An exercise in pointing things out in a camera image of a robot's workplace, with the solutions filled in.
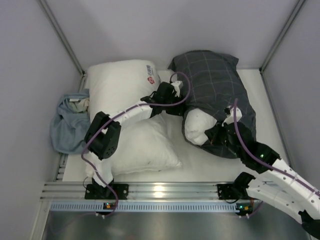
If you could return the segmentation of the dark grey checked pillowcase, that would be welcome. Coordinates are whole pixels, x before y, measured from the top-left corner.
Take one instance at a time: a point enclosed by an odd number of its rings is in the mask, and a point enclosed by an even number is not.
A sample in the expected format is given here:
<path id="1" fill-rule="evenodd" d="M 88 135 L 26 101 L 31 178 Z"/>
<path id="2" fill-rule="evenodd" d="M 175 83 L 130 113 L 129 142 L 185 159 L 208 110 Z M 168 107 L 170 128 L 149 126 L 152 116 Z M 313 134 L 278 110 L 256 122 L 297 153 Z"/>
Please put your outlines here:
<path id="1" fill-rule="evenodd" d="M 192 144 L 184 133 L 188 112 L 200 109 L 214 117 L 217 123 L 223 122 L 226 118 L 225 109 L 233 106 L 235 100 L 238 100 L 237 107 L 242 112 L 240 122 L 249 128 L 256 128 L 256 112 L 237 72 L 238 61 L 238 58 L 232 55 L 210 50 L 188 51 L 171 60 L 168 69 L 184 73 L 191 83 L 189 90 L 188 81 L 181 76 L 178 77 L 183 82 L 182 94 L 188 96 L 181 130 L 186 142 Z M 204 144 L 194 146 L 204 150 Z"/>

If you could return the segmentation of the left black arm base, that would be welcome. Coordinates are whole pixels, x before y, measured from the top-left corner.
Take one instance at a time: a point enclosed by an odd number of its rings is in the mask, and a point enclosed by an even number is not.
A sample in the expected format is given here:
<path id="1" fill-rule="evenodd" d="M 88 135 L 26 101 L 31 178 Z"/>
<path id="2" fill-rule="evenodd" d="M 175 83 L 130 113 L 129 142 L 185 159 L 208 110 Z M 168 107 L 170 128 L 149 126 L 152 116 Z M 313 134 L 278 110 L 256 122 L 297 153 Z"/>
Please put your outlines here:
<path id="1" fill-rule="evenodd" d="M 116 193 L 119 200 L 126 200 L 129 194 L 129 185 L 123 183 L 114 183 L 111 188 Z M 107 187 L 98 184 L 88 184 L 84 198 L 86 200 L 115 200 L 115 194 Z"/>

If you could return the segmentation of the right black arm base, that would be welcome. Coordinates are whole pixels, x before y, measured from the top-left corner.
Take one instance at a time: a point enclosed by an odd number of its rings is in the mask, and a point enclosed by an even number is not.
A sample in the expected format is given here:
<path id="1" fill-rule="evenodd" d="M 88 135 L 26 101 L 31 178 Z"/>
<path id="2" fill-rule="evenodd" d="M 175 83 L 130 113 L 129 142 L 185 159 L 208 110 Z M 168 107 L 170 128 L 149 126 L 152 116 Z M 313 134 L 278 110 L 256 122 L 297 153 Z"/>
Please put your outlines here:
<path id="1" fill-rule="evenodd" d="M 244 186 L 234 183 L 224 183 L 217 185 L 219 200 L 249 200 L 250 197 Z"/>

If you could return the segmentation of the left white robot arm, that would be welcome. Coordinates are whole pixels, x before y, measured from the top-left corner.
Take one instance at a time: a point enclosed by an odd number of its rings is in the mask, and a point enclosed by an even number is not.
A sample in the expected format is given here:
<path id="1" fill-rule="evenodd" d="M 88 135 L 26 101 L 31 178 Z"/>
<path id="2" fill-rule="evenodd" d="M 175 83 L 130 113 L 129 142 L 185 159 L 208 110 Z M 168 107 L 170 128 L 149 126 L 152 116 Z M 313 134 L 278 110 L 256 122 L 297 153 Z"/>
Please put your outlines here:
<path id="1" fill-rule="evenodd" d="M 105 189 L 112 186 L 115 175 L 181 167 L 161 115 L 182 116 L 188 94 L 180 92 L 180 85 L 181 81 L 162 82 L 124 111 L 91 110 L 81 157 L 92 184 Z"/>

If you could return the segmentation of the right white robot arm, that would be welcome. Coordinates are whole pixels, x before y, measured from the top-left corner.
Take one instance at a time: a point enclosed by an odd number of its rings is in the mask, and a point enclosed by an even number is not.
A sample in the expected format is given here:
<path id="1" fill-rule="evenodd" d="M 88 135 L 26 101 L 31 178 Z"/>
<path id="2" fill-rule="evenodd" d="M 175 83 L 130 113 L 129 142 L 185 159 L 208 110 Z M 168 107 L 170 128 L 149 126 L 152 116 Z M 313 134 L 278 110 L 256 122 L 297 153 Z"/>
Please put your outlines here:
<path id="1" fill-rule="evenodd" d="M 205 131 L 210 143 L 227 148 L 246 170 L 231 184 L 237 199 L 254 198 L 296 220 L 320 237 L 320 191 L 296 173 L 280 155 L 254 139 L 242 123 L 217 123 Z"/>

